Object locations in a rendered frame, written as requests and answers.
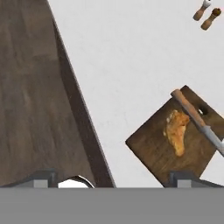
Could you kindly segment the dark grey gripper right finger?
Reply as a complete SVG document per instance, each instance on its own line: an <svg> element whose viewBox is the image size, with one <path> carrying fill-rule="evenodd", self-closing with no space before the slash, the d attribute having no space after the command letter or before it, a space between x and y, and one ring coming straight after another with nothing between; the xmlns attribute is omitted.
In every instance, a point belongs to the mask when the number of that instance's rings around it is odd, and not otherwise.
<svg viewBox="0 0 224 224"><path fill-rule="evenodd" d="M224 188L224 185L218 185L213 182L200 179L196 177L192 172L188 171L171 171L169 184L171 187L176 188Z"/></svg>

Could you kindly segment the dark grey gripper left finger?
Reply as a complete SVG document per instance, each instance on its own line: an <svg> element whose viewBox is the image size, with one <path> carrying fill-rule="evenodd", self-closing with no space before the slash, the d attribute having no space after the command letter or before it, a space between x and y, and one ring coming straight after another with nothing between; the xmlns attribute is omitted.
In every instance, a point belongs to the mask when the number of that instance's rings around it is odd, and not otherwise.
<svg viewBox="0 0 224 224"><path fill-rule="evenodd" d="M22 180L2 185L2 188L9 187L28 187L28 188L57 188L57 172L54 170L35 171L29 177Z"/></svg>

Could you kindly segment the white plate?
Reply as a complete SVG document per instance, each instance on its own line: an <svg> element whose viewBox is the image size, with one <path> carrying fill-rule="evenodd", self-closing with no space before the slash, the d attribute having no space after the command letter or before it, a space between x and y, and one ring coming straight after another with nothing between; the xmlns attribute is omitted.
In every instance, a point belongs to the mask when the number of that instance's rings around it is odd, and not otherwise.
<svg viewBox="0 0 224 224"><path fill-rule="evenodd" d="M58 188L94 188L86 178L74 176L58 183Z"/></svg>

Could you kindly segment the dark wooden cutting board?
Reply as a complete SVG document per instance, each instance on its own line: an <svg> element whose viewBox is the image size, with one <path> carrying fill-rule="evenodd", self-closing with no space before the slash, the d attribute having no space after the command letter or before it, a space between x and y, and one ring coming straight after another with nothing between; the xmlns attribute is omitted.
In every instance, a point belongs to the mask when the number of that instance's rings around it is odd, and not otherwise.
<svg viewBox="0 0 224 224"><path fill-rule="evenodd" d="M224 139L224 117L189 87L184 86L180 91L218 138ZM185 152L181 157L176 156L174 148L163 134L166 118L174 109L187 115L181 105L171 97L126 140L130 150L163 186L168 183L172 171L192 172L196 177L200 177L216 152L215 147L199 131L188 115L190 122L185 130Z"/></svg>

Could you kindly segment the golden fried meat piece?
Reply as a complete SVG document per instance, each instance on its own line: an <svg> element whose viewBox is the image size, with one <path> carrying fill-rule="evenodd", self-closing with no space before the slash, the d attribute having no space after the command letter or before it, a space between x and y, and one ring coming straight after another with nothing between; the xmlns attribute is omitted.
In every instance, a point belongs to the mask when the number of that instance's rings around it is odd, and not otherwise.
<svg viewBox="0 0 224 224"><path fill-rule="evenodd" d="M174 148L177 157L181 157L185 152L184 136L189 122L189 116L176 109L166 118L163 134Z"/></svg>

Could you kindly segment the wooden shaker with brown top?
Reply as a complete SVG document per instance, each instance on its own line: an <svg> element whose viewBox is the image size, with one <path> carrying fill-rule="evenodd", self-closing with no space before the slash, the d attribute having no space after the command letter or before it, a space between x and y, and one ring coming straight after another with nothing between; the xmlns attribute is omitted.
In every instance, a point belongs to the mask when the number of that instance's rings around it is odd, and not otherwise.
<svg viewBox="0 0 224 224"><path fill-rule="evenodd" d="M221 14L221 9L220 8L214 8L211 15L209 16L208 19L206 19L203 24L201 25L201 29L206 31L213 21Z"/></svg>

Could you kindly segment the wooden shaker with white top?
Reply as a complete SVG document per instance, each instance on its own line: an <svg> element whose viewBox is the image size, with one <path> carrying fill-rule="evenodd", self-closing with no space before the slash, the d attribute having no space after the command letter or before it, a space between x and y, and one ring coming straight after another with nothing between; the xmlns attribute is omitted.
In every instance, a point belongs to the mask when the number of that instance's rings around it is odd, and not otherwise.
<svg viewBox="0 0 224 224"><path fill-rule="evenodd" d="M199 21L201 19L201 17L203 16L205 10L211 5L211 0L203 0L202 5L200 6L200 8L194 13L193 15L193 19L195 21Z"/></svg>

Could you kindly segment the wooden-handled knife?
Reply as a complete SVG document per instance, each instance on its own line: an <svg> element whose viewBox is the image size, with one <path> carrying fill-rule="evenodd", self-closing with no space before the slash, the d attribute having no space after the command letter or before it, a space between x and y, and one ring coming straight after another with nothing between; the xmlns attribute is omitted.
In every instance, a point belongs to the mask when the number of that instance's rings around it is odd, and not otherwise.
<svg viewBox="0 0 224 224"><path fill-rule="evenodd" d="M224 157L224 143L218 138L210 126L200 117L196 108L186 99L179 89L171 92L171 96L181 105L183 110L190 116L195 126L201 133L205 135L208 141L215 147L215 149Z"/></svg>

